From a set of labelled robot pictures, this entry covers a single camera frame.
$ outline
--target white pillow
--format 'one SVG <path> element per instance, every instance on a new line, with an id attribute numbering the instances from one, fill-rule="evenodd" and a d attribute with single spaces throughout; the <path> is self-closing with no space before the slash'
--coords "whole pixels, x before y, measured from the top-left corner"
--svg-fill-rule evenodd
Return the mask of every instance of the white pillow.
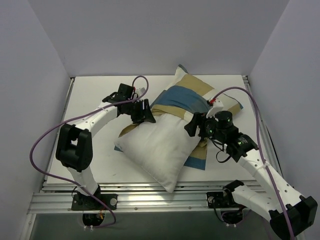
<path id="1" fill-rule="evenodd" d="M 141 123 L 114 145 L 172 193 L 180 170 L 200 137 L 190 137 L 184 129 L 188 122 L 177 116 L 166 113 L 154 118 L 156 123 Z"/>

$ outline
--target white panel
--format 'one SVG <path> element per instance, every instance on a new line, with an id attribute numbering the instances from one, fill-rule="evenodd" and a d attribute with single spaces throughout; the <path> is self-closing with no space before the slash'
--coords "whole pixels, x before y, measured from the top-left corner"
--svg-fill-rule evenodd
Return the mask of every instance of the white panel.
<path id="1" fill-rule="evenodd" d="M 173 80 L 174 76 L 147 76 L 150 87 L 145 97 L 153 102 L 162 90 Z M 218 90 L 231 86 L 245 87 L 240 75 L 201 75 L 198 76 L 204 82 Z M 119 84 L 131 84 L 133 76 L 96 76 L 76 77 L 74 87 L 65 114 L 65 119 L 86 114 L 96 108 L 101 99 L 118 90 Z M 143 79 L 136 82 L 136 87 L 144 87 Z M 243 104 L 243 110 L 234 117 L 234 124 L 241 132 L 251 136 L 255 142 L 256 121 L 247 95 L 239 90 L 231 90 L 227 93 Z M 138 165 L 131 162 L 123 153 L 114 150 L 114 140 L 121 130 L 131 123 L 128 115 L 121 115 L 109 122 L 93 138 L 93 161 L 91 170 L 98 183 L 155 183 Z M 252 180 L 253 178 L 240 165 L 233 160 L 221 164 L 216 161 L 217 148 L 209 145 L 206 160 L 206 170 L 199 170 L 184 166 L 180 172 L 179 182 L 203 182 L 203 181 L 233 181 Z M 50 173 L 71 178 L 71 174 L 62 164 L 54 159 Z M 59 179 L 49 177 L 47 184 L 65 183 Z"/>
<path id="2" fill-rule="evenodd" d="M 71 76 L 249 74 L 289 0 L 29 0 Z"/>
<path id="3" fill-rule="evenodd" d="M 29 162 L 34 141 L 61 118 L 70 83 L 57 52 L 25 0 L 0 3 L 0 226 L 16 240 L 41 176 Z M 36 151 L 45 169 L 54 135 Z"/>
<path id="4" fill-rule="evenodd" d="M 282 172 L 320 203 L 320 1 L 291 0 L 251 75 Z M 308 239 L 319 239 L 319 210 Z"/>

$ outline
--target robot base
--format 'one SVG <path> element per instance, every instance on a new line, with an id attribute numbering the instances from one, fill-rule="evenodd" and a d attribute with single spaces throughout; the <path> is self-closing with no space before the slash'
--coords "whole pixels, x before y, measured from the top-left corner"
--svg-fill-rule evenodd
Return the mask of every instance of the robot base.
<path id="1" fill-rule="evenodd" d="M 101 193 L 100 186 L 95 191 L 94 196 L 104 202 L 111 210 L 117 209 L 118 195 L 114 193 Z M 94 200 L 91 196 L 85 196 L 77 192 L 73 196 L 71 210 L 73 211 L 91 211 L 103 210 L 104 207 Z"/>

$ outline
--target metal frame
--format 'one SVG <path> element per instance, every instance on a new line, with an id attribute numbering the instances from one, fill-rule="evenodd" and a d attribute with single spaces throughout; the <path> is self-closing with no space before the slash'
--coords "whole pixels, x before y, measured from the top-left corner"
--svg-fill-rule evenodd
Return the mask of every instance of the metal frame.
<path id="1" fill-rule="evenodd" d="M 251 92 L 248 76 L 242 76 L 246 89 Z M 68 107 L 70 95 L 75 79 L 71 79 L 62 119 Z M 266 148 L 266 153 L 270 164 L 280 173 L 281 169 L 273 148 L 269 132 L 260 118 L 260 133 Z M 50 170 L 53 161 L 51 156 L 48 169 Z M 34 221 L 37 214 L 78 214 L 79 211 L 71 211 L 72 204 L 71 191 L 72 184 L 47 184 L 47 177 L 44 178 L 43 187 L 40 193 L 35 193 L 32 197 L 27 220 L 25 222 L 21 238 L 30 238 Z M 101 190 L 105 193 L 112 192 L 118 194 L 118 204 L 116 213 L 133 212 L 181 212 L 181 211 L 212 211 L 207 207 L 207 192 L 218 192 L 222 190 L 228 181 L 209 181 L 209 182 L 179 182 L 174 193 L 163 190 L 158 183 L 101 183 Z M 256 181 L 244 181 L 252 190 L 265 194 L 264 190 Z M 304 239 L 302 233 L 297 237 Z"/>

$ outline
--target black bracket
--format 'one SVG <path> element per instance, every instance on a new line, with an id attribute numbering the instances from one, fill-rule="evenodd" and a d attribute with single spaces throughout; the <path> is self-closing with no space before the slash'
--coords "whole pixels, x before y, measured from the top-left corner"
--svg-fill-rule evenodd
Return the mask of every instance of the black bracket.
<path id="1" fill-rule="evenodd" d="M 227 209 L 240 208 L 242 205 L 234 203 L 230 204 L 228 199 L 224 196 L 223 191 L 210 191 L 206 193 L 206 201 L 209 209 Z"/>
<path id="2" fill-rule="evenodd" d="M 83 198 L 79 194 L 74 194 L 72 199 L 71 210 L 73 211 L 91 211 L 91 210 L 103 210 L 99 202 L 94 200 L 92 197 L 90 199 Z M 118 195 L 113 193 L 101 193 L 99 199 L 104 202 L 111 210 L 117 209 Z"/>

